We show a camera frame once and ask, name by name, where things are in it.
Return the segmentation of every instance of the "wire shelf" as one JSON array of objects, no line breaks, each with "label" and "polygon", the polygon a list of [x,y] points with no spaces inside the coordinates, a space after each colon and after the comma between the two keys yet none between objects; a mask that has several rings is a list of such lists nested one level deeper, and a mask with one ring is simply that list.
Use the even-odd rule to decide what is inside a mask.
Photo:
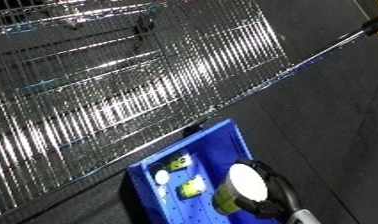
[{"label": "wire shelf", "polygon": [[253,0],[0,1],[0,215],[287,66]]}]

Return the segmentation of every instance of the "blue tray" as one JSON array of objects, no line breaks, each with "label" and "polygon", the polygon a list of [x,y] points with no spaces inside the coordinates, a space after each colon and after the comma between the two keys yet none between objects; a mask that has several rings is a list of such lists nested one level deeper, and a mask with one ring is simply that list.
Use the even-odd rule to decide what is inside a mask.
[{"label": "blue tray", "polygon": [[[170,181],[166,185],[167,196],[163,201],[151,171],[154,166],[165,163],[171,154],[182,150],[190,153],[193,164],[170,172]],[[232,120],[226,120],[131,165],[128,172],[153,224],[277,224],[276,220],[257,219],[245,211],[223,216],[213,208],[211,198],[214,190],[237,158],[252,157],[237,126]],[[193,198],[182,199],[177,188],[196,174],[205,179],[207,190]]]}]

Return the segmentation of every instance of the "dark surface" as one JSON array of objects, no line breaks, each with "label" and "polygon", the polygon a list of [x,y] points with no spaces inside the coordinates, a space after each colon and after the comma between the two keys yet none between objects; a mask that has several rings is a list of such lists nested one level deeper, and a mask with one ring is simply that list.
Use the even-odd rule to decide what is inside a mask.
[{"label": "dark surface", "polygon": [[[259,4],[292,62],[365,20],[349,0]],[[322,223],[378,223],[378,37],[346,47],[209,123],[225,118],[236,120],[253,155],[290,179]],[[146,223],[124,176],[32,223]]]}]

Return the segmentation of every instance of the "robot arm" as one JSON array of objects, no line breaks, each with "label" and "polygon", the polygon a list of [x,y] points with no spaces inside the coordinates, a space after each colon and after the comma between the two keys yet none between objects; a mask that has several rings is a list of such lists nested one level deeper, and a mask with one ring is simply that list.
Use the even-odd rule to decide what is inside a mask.
[{"label": "robot arm", "polygon": [[250,166],[263,176],[268,188],[268,199],[262,202],[239,198],[235,201],[243,210],[258,218],[276,218],[287,224],[320,224],[306,209],[303,209],[298,194],[290,182],[261,161],[239,159],[236,163]]}]

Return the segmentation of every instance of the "black handle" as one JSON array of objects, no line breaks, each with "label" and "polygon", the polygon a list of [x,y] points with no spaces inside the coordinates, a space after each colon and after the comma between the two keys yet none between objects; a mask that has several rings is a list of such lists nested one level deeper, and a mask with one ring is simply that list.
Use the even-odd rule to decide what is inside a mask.
[{"label": "black handle", "polygon": [[367,36],[372,36],[378,33],[378,17],[364,23],[362,29]]}]

